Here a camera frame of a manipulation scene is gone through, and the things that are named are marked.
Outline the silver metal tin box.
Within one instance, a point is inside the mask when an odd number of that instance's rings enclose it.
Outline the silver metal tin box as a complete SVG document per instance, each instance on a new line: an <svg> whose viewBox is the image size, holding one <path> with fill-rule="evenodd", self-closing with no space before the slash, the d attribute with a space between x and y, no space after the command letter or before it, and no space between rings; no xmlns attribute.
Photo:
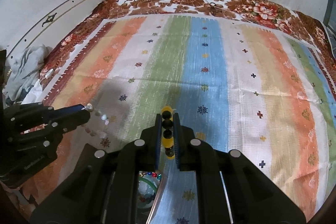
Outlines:
<svg viewBox="0 0 336 224"><path fill-rule="evenodd" d="M159 172L140 171L135 223L151 223L162 198L165 179Z"/></svg>

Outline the small white oval object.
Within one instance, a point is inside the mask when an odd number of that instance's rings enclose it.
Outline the small white oval object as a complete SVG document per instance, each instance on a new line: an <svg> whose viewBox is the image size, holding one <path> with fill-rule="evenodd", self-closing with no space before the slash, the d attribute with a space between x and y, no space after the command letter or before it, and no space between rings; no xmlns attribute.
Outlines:
<svg viewBox="0 0 336 224"><path fill-rule="evenodd" d="M50 79L54 75L54 69L50 69L49 71L46 72L45 74L45 79Z"/></svg>

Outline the green jade bangle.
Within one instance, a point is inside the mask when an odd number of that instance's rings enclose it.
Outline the green jade bangle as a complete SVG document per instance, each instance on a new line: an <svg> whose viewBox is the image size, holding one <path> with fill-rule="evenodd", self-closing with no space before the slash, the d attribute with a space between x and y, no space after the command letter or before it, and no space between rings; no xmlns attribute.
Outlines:
<svg viewBox="0 0 336 224"><path fill-rule="evenodd" d="M139 177L138 179L138 200L141 203L151 203L156 198L158 187L147 178Z"/></svg>

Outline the white bed headboard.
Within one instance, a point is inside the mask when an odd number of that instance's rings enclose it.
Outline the white bed headboard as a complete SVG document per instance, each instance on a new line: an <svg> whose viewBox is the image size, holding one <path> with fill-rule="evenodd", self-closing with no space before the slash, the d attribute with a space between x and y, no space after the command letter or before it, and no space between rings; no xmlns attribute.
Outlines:
<svg viewBox="0 0 336 224"><path fill-rule="evenodd" d="M35 24L4 46L7 50L7 62L13 63L15 58L29 47L43 44L55 48L102 1L66 0L49 12L43 13Z"/></svg>

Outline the grey crumpled cloth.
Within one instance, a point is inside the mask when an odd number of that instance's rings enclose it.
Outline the grey crumpled cloth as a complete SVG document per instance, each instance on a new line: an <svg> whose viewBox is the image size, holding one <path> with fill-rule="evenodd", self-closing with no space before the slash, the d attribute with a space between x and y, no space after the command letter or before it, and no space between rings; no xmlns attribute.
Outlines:
<svg viewBox="0 0 336 224"><path fill-rule="evenodd" d="M41 44L26 48L14 61L3 94L7 106L22 102L39 79L49 49Z"/></svg>

